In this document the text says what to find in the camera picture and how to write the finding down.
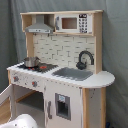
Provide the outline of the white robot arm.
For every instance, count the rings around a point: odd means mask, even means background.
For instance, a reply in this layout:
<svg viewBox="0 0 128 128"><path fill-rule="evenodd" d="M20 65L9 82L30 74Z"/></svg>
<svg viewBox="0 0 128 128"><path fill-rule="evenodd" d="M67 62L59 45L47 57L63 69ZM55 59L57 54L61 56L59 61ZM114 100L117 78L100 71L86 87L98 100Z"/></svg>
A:
<svg viewBox="0 0 128 128"><path fill-rule="evenodd" d="M38 125L29 114L21 114L13 121L1 124L0 128L38 128Z"/></svg>

